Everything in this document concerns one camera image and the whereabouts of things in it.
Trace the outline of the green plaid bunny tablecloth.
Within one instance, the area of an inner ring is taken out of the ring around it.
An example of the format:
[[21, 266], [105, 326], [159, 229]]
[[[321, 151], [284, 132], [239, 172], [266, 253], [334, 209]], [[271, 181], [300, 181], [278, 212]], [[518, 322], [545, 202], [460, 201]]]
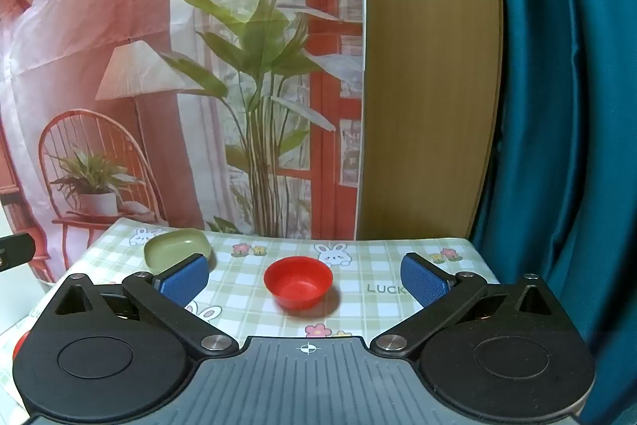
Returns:
[[397, 330], [453, 283], [463, 239], [335, 245], [121, 219], [58, 282], [13, 361], [35, 424], [461, 424]]

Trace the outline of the printed room scene tapestry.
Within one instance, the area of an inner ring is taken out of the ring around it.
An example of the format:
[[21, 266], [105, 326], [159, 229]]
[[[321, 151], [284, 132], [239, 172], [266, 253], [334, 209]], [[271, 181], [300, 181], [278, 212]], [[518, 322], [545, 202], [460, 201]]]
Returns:
[[115, 220], [350, 239], [363, 0], [1, 0], [1, 207], [56, 279]]

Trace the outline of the wooden headboard panel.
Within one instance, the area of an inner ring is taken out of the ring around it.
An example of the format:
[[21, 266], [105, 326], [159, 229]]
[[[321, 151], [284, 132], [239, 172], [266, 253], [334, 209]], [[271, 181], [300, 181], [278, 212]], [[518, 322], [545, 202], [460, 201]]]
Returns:
[[361, 239], [466, 237], [498, 112], [503, 0], [365, 0]]

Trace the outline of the green square plate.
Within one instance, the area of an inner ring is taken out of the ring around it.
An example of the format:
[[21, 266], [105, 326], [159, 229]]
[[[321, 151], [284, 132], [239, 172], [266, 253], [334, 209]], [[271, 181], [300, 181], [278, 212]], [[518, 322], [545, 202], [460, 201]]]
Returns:
[[156, 235], [144, 245], [144, 261], [150, 272], [159, 274], [192, 255], [211, 262], [212, 247], [202, 231], [180, 229]]

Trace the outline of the teal curtain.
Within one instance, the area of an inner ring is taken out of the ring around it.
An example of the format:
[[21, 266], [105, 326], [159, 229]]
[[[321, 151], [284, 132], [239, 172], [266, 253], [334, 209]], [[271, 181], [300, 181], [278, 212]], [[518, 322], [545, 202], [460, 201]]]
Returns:
[[596, 361], [582, 419], [636, 419], [636, 0], [503, 0], [501, 102], [472, 233], [540, 275]]

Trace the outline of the small red bowl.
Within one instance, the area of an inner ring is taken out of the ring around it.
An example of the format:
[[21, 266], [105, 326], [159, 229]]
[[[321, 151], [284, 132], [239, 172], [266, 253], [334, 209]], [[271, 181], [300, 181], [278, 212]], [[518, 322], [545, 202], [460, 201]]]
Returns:
[[277, 260], [264, 271], [264, 286], [286, 312], [317, 306], [333, 280], [332, 270], [326, 264], [304, 256]]

